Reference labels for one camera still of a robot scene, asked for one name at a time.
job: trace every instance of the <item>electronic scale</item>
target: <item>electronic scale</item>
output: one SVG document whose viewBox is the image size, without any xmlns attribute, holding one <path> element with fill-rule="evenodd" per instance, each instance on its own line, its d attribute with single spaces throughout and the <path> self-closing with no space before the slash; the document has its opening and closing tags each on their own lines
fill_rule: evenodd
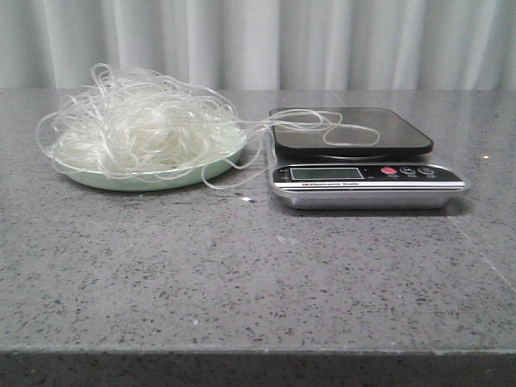
<svg viewBox="0 0 516 387">
<path fill-rule="evenodd" d="M 339 113 L 344 125 L 331 131 L 273 127 L 268 145 L 270 184 L 287 206 L 430 209 L 446 206 L 469 190 L 465 179 L 430 155 L 433 141 L 391 110 L 306 109 Z M 327 117 L 336 119 L 333 114 Z M 309 123 L 314 116 L 287 120 Z"/>
</svg>

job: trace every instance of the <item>clear noodle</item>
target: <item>clear noodle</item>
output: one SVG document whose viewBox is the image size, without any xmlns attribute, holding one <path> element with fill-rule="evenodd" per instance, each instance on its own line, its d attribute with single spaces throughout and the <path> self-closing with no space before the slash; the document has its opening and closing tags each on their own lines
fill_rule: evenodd
<svg viewBox="0 0 516 387">
<path fill-rule="evenodd" d="M 375 129 L 342 123 L 342 115 L 330 111 L 290 109 L 260 121 L 243 121 L 221 94 L 152 70 L 96 64 L 91 76 L 92 86 L 76 96 L 63 97 L 59 110 L 43 117 L 36 128 L 37 144 L 60 173 L 100 172 L 110 179 L 161 181 L 203 167 L 205 184 L 231 188 L 265 169 L 234 185 L 213 185 L 204 178 L 206 166 L 218 160 L 235 169 L 253 165 L 274 125 L 293 131 L 325 131 L 324 141 L 334 146 L 359 145 L 327 141 L 327 135 L 338 127 L 376 135 L 374 142 L 362 146 L 372 146 L 380 139 Z M 310 116 L 310 122 L 289 121 L 300 115 Z M 44 144 L 49 131 L 55 140 Z M 246 164 L 229 160 L 256 141 L 259 149 Z"/>
</svg>

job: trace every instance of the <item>speckled stone surface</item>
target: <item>speckled stone surface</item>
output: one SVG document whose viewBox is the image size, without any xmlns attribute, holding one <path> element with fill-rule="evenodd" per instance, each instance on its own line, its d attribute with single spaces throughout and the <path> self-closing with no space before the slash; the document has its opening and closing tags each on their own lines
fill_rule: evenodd
<svg viewBox="0 0 516 387">
<path fill-rule="evenodd" d="M 378 377 L 382 367 L 393 368 L 391 360 L 368 360 L 367 354 L 405 360 L 438 355 L 455 362 L 461 359 L 456 353 L 478 355 L 479 362 L 491 361 L 482 354 L 501 354 L 503 361 L 493 364 L 501 364 L 498 373 L 511 380 L 516 93 L 225 92 L 245 119 L 289 106 L 396 111 L 434 139 L 435 152 L 473 183 L 466 198 L 428 211 L 291 210 L 271 194 L 265 174 L 225 191 L 195 185 L 114 193 L 78 185 L 55 172 L 34 141 L 37 122 L 56 110 L 61 94 L 0 92 L 4 384 L 21 380 L 7 379 L 17 372 L 33 376 L 51 369 L 53 376 L 30 383 L 66 385 L 69 356 L 85 354 L 75 378 L 76 385 L 89 385 L 80 375 L 125 367 L 119 353 L 139 364 L 140 372 L 156 362 L 208 367 L 192 360 L 195 354 L 215 356 L 210 364 L 220 371 L 231 362 L 216 354 L 248 354 L 245 361 L 258 356 L 261 364 L 252 372 L 271 369 L 267 356 L 274 355 L 283 371 L 315 367 L 321 374 L 321 359 L 336 367 L 343 358 L 335 356 L 358 356 L 346 364 L 355 361 L 360 369 L 361 361 L 371 361 Z M 240 178 L 229 173 L 224 181 Z M 190 358 L 157 355 L 169 353 Z M 303 368 L 303 361 L 315 365 Z M 446 373 L 449 363 L 438 362 Z M 415 368 L 435 377 L 435 369 L 423 370 L 431 363 Z M 461 364 L 469 376 L 480 367 Z M 482 367 L 489 385 L 492 368 Z M 308 385 L 318 384 L 317 372 L 303 374 Z M 357 381 L 363 380 L 359 374 Z M 236 384 L 250 377 L 233 375 Z M 198 385 L 195 377 L 183 381 Z M 285 373 L 286 380 L 291 377 Z M 332 383 L 335 378 L 334 370 L 320 385 L 340 385 Z M 289 383 L 278 385 L 296 385 L 294 379 Z"/>
</svg>

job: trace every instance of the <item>mint green plate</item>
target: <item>mint green plate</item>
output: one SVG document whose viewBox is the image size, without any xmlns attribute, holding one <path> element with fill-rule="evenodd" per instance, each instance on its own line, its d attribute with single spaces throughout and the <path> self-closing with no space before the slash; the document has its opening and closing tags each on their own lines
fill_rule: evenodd
<svg viewBox="0 0 516 387">
<path fill-rule="evenodd" d="M 230 154 L 229 157 L 226 158 L 226 160 L 231 160 L 232 162 L 236 163 L 240 158 L 242 150 L 243 147 L 239 147 L 239 149 L 236 152 Z M 213 177 L 217 177 L 218 175 L 230 169 L 231 165 L 228 164 L 226 160 L 216 160 L 212 163 L 207 164 L 206 168 L 204 169 L 204 178 L 209 180 Z M 127 192 L 158 191 L 162 189 L 180 188 L 185 187 L 187 185 L 197 184 L 202 181 L 202 170 L 205 167 L 205 165 L 199 165 L 198 167 L 192 169 L 184 176 L 174 178 L 172 180 L 164 179 L 158 181 L 151 181 L 155 180 L 154 173 L 142 173 L 141 175 L 139 175 L 140 178 L 125 177 L 123 179 L 110 179 L 109 177 L 107 177 L 99 171 L 83 171 L 80 169 L 76 169 L 74 167 L 70 167 L 66 164 L 62 164 L 58 160 L 55 160 L 55 162 L 59 165 L 60 171 L 63 171 L 70 179 L 78 183 L 99 189 Z"/>
</svg>

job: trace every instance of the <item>white curtain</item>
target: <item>white curtain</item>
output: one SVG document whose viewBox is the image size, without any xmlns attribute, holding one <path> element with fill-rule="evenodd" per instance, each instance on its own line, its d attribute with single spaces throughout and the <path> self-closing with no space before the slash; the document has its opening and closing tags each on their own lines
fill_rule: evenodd
<svg viewBox="0 0 516 387">
<path fill-rule="evenodd" d="M 0 0 L 0 87 L 516 89 L 516 0 Z"/>
</svg>

